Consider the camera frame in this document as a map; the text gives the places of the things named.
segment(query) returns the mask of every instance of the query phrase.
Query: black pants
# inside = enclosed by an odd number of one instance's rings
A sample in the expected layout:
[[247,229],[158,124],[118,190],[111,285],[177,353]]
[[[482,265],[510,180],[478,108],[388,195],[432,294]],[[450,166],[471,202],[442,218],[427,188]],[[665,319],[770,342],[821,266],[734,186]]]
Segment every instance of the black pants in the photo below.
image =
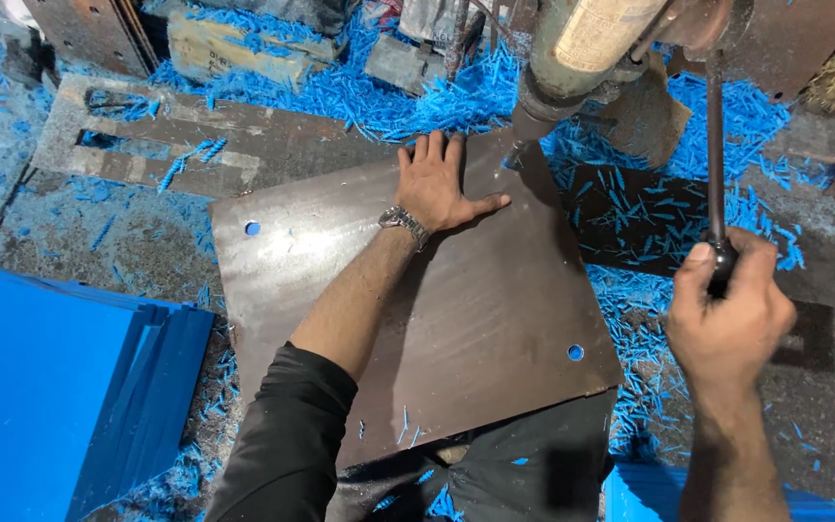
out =
[[[347,468],[327,519],[418,522],[449,483],[466,522],[595,522],[601,483],[613,468],[608,430],[616,400],[611,388],[484,426],[449,467],[414,448]],[[417,484],[427,470],[433,476]],[[394,502],[374,512],[388,496]]]

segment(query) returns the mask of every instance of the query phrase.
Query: black sleeve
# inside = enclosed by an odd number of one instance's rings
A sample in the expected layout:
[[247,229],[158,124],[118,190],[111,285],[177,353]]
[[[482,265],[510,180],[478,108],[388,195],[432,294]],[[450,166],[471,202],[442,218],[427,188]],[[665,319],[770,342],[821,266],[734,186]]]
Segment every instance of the black sleeve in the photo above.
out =
[[324,520],[356,390],[334,362],[291,343],[276,350],[205,520]]

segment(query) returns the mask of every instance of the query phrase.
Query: black knob handle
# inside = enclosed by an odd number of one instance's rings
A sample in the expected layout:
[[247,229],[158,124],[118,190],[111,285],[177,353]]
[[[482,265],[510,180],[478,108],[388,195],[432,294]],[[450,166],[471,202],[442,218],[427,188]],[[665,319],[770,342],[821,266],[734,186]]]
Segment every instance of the black knob handle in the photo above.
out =
[[729,239],[709,243],[713,247],[714,267],[711,283],[708,284],[708,295],[714,299],[723,299],[726,295],[726,284],[733,275],[733,268],[736,267],[739,253],[730,244]]

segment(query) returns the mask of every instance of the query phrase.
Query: wristwatch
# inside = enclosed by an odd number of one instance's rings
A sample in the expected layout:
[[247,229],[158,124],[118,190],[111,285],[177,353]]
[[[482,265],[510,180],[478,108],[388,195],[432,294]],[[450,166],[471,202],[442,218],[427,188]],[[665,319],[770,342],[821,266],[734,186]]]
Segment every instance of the wristwatch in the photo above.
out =
[[378,224],[384,229],[405,227],[417,240],[418,252],[424,250],[424,247],[427,246],[427,240],[431,237],[431,233],[427,232],[427,229],[414,216],[399,205],[383,212],[382,216],[378,218]]

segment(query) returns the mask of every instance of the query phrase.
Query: person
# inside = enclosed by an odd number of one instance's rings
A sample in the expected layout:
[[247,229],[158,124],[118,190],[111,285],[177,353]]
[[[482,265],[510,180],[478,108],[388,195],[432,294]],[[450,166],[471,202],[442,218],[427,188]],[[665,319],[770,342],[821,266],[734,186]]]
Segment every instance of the person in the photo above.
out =
[[[325,519],[337,489],[335,460],[356,381],[370,360],[383,304],[426,240],[422,232],[451,229],[510,203],[506,194],[480,201],[463,196],[458,171],[464,142],[465,136],[447,141],[442,132],[434,131],[419,137],[413,151],[399,150],[401,178],[395,203],[418,226],[413,232],[405,226],[377,232],[276,351],[249,404],[205,520]],[[775,245],[740,229],[731,228],[728,235],[740,256],[725,299],[713,301],[707,295],[713,250],[698,243],[675,275],[665,326],[695,409],[680,516],[788,520],[763,431],[756,378],[793,325],[794,306],[773,281]],[[616,391],[610,390],[481,430],[463,461],[441,473],[423,472],[421,463],[412,466],[408,491],[414,491],[418,474],[435,475],[438,482],[429,490],[452,483],[449,493],[463,512],[456,514],[459,519],[593,522],[600,483],[609,473],[606,426],[615,398]],[[541,462],[531,458],[528,465],[506,460],[527,454],[517,452],[523,445],[528,451],[542,444],[574,450],[538,453],[543,455],[538,457]],[[390,458],[407,459],[413,452]],[[381,480],[377,483],[384,486]],[[333,509],[332,504],[331,519],[421,519],[431,502],[426,491],[409,496],[399,489],[401,494],[385,497],[394,501],[387,509],[374,508],[377,497],[364,491],[338,491],[337,497],[352,504],[357,495],[366,501],[359,503],[358,511]],[[417,500],[396,500],[400,497]]]

